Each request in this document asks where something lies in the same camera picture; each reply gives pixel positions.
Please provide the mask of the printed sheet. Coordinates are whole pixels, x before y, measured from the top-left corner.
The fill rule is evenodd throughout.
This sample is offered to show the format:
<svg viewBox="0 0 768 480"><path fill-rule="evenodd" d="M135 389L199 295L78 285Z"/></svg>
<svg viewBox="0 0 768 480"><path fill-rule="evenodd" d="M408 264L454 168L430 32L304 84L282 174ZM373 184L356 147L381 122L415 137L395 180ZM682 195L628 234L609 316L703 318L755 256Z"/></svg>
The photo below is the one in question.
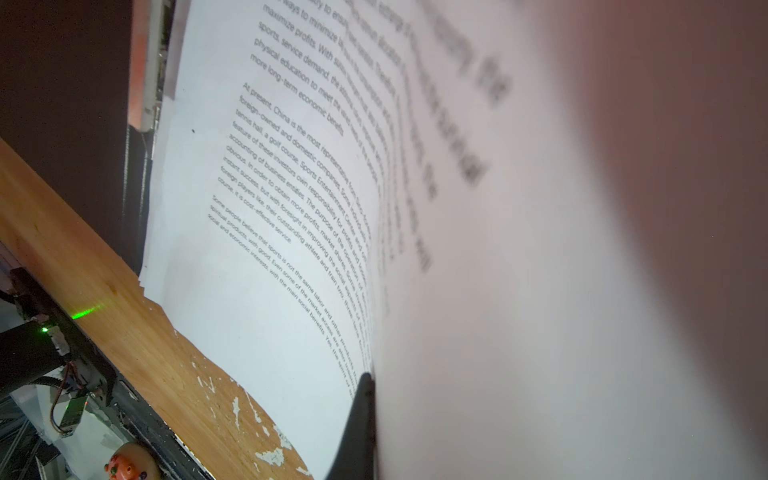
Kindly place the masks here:
<svg viewBox="0 0 768 480"><path fill-rule="evenodd" d="M767 475L767 5L400 1L384 479Z"/></svg>
<svg viewBox="0 0 768 480"><path fill-rule="evenodd" d="M374 1L193 1L163 109L147 293L318 478L411 255L395 40Z"/></svg>

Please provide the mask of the blue folder black inside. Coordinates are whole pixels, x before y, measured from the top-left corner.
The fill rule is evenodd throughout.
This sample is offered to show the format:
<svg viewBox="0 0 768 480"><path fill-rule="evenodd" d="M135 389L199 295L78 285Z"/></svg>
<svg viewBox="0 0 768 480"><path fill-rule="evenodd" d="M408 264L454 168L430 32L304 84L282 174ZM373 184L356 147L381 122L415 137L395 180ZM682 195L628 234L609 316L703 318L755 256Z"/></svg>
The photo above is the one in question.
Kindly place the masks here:
<svg viewBox="0 0 768 480"><path fill-rule="evenodd" d="M5 1L1 136L142 267L171 1Z"/></svg>

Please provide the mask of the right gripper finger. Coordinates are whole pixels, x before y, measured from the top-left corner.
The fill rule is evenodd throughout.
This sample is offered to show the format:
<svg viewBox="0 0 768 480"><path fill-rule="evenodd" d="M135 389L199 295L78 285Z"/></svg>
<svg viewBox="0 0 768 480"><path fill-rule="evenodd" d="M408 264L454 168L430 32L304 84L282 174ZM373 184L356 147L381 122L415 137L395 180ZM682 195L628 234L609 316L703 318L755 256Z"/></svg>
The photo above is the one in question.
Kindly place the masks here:
<svg viewBox="0 0 768 480"><path fill-rule="evenodd" d="M358 382L337 454L326 476L328 480L376 478L375 400L375 380L366 372Z"/></svg>

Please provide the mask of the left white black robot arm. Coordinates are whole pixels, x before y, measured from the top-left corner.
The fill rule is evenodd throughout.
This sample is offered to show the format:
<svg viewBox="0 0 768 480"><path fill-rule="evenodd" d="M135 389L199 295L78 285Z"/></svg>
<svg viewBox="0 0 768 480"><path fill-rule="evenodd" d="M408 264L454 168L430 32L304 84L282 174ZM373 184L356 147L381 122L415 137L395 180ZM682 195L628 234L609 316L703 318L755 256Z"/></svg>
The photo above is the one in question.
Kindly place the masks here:
<svg viewBox="0 0 768 480"><path fill-rule="evenodd" d="M1 333L1 399L64 365L51 337L29 322Z"/></svg>

